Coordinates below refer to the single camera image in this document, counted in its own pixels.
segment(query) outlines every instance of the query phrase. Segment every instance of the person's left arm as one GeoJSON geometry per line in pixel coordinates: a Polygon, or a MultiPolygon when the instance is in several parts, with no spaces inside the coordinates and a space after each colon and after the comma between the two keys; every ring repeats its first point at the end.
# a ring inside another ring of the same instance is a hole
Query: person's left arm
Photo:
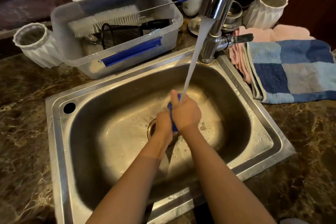
{"type": "Polygon", "coordinates": [[[141,223],[152,182],[172,137],[169,111],[158,113],[152,138],[99,203],[86,224],[141,223]]]}

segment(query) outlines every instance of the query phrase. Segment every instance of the faucet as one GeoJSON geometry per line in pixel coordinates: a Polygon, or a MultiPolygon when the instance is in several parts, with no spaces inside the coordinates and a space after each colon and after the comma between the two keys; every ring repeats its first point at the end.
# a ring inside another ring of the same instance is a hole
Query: faucet
{"type": "Polygon", "coordinates": [[[222,26],[229,12],[233,0],[203,0],[199,15],[206,16],[216,21],[212,25],[204,41],[199,54],[202,63],[211,63],[214,60],[215,51],[230,48],[233,44],[250,42],[253,34],[233,36],[226,34],[222,36],[222,26]]]}

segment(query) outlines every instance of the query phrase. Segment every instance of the blue checkered towel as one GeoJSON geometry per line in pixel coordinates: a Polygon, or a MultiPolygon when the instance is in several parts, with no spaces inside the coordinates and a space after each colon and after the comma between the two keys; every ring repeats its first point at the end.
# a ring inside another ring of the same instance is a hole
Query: blue checkered towel
{"type": "Polygon", "coordinates": [[[323,41],[250,42],[244,58],[253,95],[263,103],[336,100],[336,64],[323,41]]]}

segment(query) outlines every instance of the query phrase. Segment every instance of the sink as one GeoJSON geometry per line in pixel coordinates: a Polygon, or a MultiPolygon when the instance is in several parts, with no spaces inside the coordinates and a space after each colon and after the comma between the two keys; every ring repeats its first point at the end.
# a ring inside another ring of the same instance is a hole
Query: sink
{"type": "MultiPolygon", "coordinates": [[[[148,141],[171,89],[183,90],[193,47],[46,100],[58,223],[84,223],[148,141]]],[[[187,94],[199,128],[241,179],[294,153],[225,56],[197,64],[187,94]]],[[[160,164],[144,222],[165,223],[203,203],[191,152],[177,136],[160,164]]]]}

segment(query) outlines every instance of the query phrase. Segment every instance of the running water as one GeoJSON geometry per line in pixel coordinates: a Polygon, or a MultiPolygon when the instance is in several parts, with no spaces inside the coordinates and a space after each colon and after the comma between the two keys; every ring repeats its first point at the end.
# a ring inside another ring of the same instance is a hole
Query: running water
{"type": "Polygon", "coordinates": [[[199,26],[199,33],[198,33],[198,37],[196,41],[196,46],[195,46],[194,53],[192,54],[191,63],[189,66],[187,78],[184,83],[183,93],[182,93],[180,101],[183,99],[184,95],[186,94],[191,76],[193,75],[193,71],[197,63],[198,55],[200,54],[204,40],[207,37],[208,32],[214,22],[215,22],[215,19],[211,19],[206,16],[201,17],[201,24],[199,26]]]}

